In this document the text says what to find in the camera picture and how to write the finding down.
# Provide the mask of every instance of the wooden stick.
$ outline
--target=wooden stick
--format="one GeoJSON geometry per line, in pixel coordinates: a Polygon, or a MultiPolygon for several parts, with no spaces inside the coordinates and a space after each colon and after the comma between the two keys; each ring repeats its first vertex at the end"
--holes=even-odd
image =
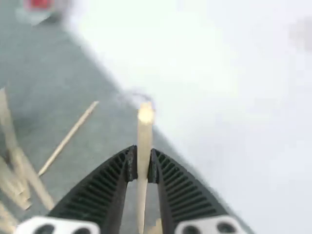
{"type": "Polygon", "coordinates": [[[27,199],[25,199],[22,194],[16,194],[15,191],[12,190],[5,178],[0,177],[0,190],[3,191],[13,202],[15,202],[19,207],[23,210],[27,210],[30,207],[30,203],[27,199]]]}
{"type": "Polygon", "coordinates": [[[4,159],[0,156],[0,178],[2,178],[7,186],[14,192],[15,195],[19,195],[24,192],[24,188],[16,177],[14,173],[12,173],[11,169],[8,167],[4,159]]]}
{"type": "Polygon", "coordinates": [[[6,147],[11,153],[15,173],[23,185],[24,195],[26,196],[26,198],[30,198],[30,192],[21,159],[22,156],[17,154],[16,152],[16,149],[19,148],[19,144],[15,136],[13,121],[10,109],[8,107],[5,88],[2,88],[0,90],[0,123],[5,137],[6,147]]]}
{"type": "MultiPolygon", "coordinates": [[[[43,183],[37,176],[37,173],[35,172],[33,166],[31,165],[28,158],[25,156],[23,150],[19,147],[19,144],[17,142],[11,118],[11,112],[7,104],[4,88],[0,90],[0,122],[4,132],[7,149],[10,151],[12,156],[14,168],[16,170],[18,177],[23,182],[23,186],[25,188],[25,191],[22,193],[22,196],[24,196],[24,198],[26,199],[30,198],[30,192],[27,184],[28,180],[34,187],[44,206],[47,209],[51,210],[54,207],[54,202],[50,197],[50,195],[48,194],[48,192],[46,191],[43,183]]],[[[2,186],[2,188],[11,199],[14,199],[16,202],[19,202],[20,197],[14,196],[7,187],[2,186]]],[[[26,201],[24,209],[29,205],[30,203],[27,203],[26,201]]]]}
{"type": "Polygon", "coordinates": [[[144,232],[147,175],[153,141],[154,111],[152,103],[142,103],[137,114],[137,226],[144,232]]]}
{"type": "Polygon", "coordinates": [[[26,178],[28,179],[29,183],[34,187],[36,193],[38,194],[38,197],[42,201],[45,208],[48,210],[53,209],[54,202],[49,193],[47,192],[44,184],[40,180],[39,176],[37,175],[35,169],[29,162],[27,157],[23,158],[24,168],[26,172],[26,178]]]}
{"type": "Polygon", "coordinates": [[[59,146],[54,150],[52,155],[49,157],[49,159],[46,161],[44,166],[39,171],[38,175],[41,176],[46,172],[46,170],[49,168],[49,166],[53,163],[53,161],[56,159],[56,157],[59,155],[59,153],[62,151],[62,149],[65,147],[65,145],[69,142],[69,140],[72,138],[72,136],[76,133],[78,128],[85,122],[87,117],[93,112],[94,108],[97,106],[98,101],[93,102],[90,107],[85,111],[85,113],[80,117],[78,122],[73,126],[73,128],[69,131],[67,136],[62,140],[62,142],[59,144],[59,146]]]}

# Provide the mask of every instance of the wooden skewer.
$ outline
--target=wooden skewer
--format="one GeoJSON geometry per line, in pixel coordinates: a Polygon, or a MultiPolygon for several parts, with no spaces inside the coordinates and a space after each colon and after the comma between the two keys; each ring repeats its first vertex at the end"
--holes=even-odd
{"type": "Polygon", "coordinates": [[[142,103],[137,115],[137,226],[144,232],[148,168],[153,142],[154,111],[151,102],[142,103]]]}
{"type": "Polygon", "coordinates": [[[65,145],[69,142],[69,140],[72,138],[72,136],[76,133],[76,131],[79,129],[79,127],[85,122],[87,117],[93,112],[94,108],[98,105],[98,101],[93,102],[90,107],[85,111],[85,113],[80,117],[78,122],[73,126],[73,128],[69,131],[67,136],[62,140],[62,142],[59,144],[59,146],[54,150],[52,155],[49,157],[49,159],[46,161],[44,166],[40,169],[38,175],[41,176],[46,172],[46,170],[49,168],[49,166],[53,163],[53,161],[56,159],[56,157],[59,155],[59,153],[62,151],[62,149],[65,147],[65,145]]]}
{"type": "Polygon", "coordinates": [[[26,198],[30,198],[30,192],[25,176],[24,166],[22,163],[21,155],[16,154],[16,149],[19,147],[18,141],[15,136],[14,126],[12,122],[11,112],[8,107],[5,88],[0,90],[0,123],[5,137],[5,144],[12,156],[12,163],[16,175],[23,186],[23,194],[26,198]]]}

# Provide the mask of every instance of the ribbed grip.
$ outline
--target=ribbed grip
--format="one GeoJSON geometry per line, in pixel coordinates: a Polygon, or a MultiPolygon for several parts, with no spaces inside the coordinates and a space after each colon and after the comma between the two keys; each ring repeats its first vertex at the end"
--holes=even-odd
{"type": "MultiPolygon", "coordinates": [[[[131,146],[78,183],[49,216],[91,221],[99,225],[101,234],[118,234],[127,183],[135,179],[137,147],[131,146]]],[[[158,184],[163,234],[173,234],[181,221],[228,214],[194,176],[155,149],[151,151],[148,181],[158,184]]]]}
{"type": "Polygon", "coordinates": [[[197,179],[164,153],[153,149],[158,168],[158,191],[163,233],[174,233],[179,222],[226,215],[227,212],[197,179]]]}
{"type": "Polygon", "coordinates": [[[127,188],[127,160],[135,146],[101,164],[77,184],[49,216],[91,221],[107,233],[118,233],[127,188]]]}

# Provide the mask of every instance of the white surface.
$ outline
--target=white surface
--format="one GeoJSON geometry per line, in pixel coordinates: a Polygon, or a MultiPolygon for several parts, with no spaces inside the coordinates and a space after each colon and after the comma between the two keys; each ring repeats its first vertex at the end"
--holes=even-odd
{"type": "Polygon", "coordinates": [[[258,234],[312,233],[310,0],[76,0],[68,29],[258,234]]]}
{"type": "Polygon", "coordinates": [[[74,233],[79,229],[88,229],[90,231],[90,234],[100,233],[98,225],[93,222],[35,216],[20,223],[13,234],[35,234],[38,229],[44,227],[45,225],[54,227],[51,232],[53,234],[74,233]]]}

